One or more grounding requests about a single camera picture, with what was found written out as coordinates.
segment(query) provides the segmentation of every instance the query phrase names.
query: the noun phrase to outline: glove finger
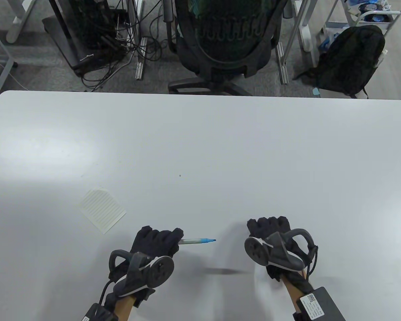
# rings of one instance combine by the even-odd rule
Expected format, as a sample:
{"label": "glove finger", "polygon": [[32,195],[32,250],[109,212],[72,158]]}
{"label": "glove finger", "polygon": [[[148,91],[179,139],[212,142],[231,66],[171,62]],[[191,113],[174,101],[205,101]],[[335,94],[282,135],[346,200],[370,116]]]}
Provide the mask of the glove finger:
{"label": "glove finger", "polygon": [[177,253],[179,250],[179,246],[178,244],[173,246],[170,250],[169,250],[169,256],[173,257],[175,253]]}
{"label": "glove finger", "polygon": [[145,238],[151,231],[152,231],[152,228],[149,225],[142,227],[138,231],[138,233],[137,233],[137,235],[135,237],[135,240],[140,240],[142,238]]}
{"label": "glove finger", "polygon": [[171,231],[160,231],[159,234],[156,236],[156,240],[159,240],[161,242],[165,242],[165,239],[168,237],[168,235],[171,234]]}
{"label": "glove finger", "polygon": [[275,216],[269,217],[269,224],[271,226],[271,232],[272,233],[280,231],[279,224],[278,224],[278,219]]}
{"label": "glove finger", "polygon": [[250,231],[250,236],[254,236],[254,237],[257,236],[257,231],[258,231],[259,226],[255,219],[252,218],[247,222],[247,228],[248,228],[248,231]]}
{"label": "glove finger", "polygon": [[291,230],[288,219],[285,216],[278,217],[278,225],[280,226],[280,231],[283,233]]}
{"label": "glove finger", "polygon": [[154,229],[153,231],[151,231],[146,238],[148,238],[149,240],[154,240],[157,235],[159,234],[159,231],[157,229]]}
{"label": "glove finger", "polygon": [[269,220],[265,217],[261,217],[257,220],[258,225],[260,226],[260,228],[265,228],[267,226],[270,225]]}
{"label": "glove finger", "polygon": [[164,240],[165,244],[172,248],[174,245],[178,244],[184,236],[182,229],[176,228],[172,231]]}

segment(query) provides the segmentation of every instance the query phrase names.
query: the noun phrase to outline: lined paper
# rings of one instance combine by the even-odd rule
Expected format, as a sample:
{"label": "lined paper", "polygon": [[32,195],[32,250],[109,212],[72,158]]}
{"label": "lined paper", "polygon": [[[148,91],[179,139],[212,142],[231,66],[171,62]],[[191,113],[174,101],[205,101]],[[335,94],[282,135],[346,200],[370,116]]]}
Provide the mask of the lined paper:
{"label": "lined paper", "polygon": [[80,203],[80,210],[103,234],[126,214],[110,193],[102,189],[89,191]]}

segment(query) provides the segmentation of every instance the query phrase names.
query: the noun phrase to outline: blue pen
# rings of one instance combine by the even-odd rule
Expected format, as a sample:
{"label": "blue pen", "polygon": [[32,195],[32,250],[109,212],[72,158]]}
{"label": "blue pen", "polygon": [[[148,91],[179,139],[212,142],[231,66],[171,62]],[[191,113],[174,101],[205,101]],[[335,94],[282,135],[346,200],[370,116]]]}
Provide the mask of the blue pen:
{"label": "blue pen", "polygon": [[213,238],[190,238],[190,239],[185,239],[181,240],[178,242],[179,245],[184,245],[184,244],[202,244],[202,243],[209,243],[209,242],[215,242]]}

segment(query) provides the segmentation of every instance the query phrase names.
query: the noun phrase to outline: forearm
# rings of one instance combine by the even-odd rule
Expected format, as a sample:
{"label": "forearm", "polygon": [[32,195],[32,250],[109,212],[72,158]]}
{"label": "forearm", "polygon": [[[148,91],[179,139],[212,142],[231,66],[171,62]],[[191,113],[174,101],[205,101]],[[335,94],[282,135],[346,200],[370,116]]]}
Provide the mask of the forearm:
{"label": "forearm", "polygon": [[[304,272],[300,272],[300,274],[304,278],[306,278],[306,274]],[[285,285],[289,296],[291,297],[291,301],[292,301],[292,304],[294,305],[295,311],[297,313],[300,313],[301,311],[298,308],[296,301],[299,298],[303,297],[305,294],[302,291],[300,291],[299,289],[297,289],[294,285],[292,285],[284,275],[281,275],[280,278],[281,278],[283,284]]]}
{"label": "forearm", "polygon": [[135,304],[135,298],[129,295],[127,298],[117,301],[115,308],[115,315],[119,321],[127,321],[131,313],[132,307]]}

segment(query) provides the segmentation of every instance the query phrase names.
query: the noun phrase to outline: qr code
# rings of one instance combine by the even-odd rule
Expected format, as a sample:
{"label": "qr code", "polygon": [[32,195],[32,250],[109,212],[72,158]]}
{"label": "qr code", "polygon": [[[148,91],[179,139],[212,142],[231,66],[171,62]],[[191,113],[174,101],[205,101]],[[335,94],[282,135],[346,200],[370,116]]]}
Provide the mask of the qr code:
{"label": "qr code", "polygon": [[309,299],[309,302],[310,302],[310,303],[316,301],[315,296],[314,296],[313,294],[307,295],[307,298]]}

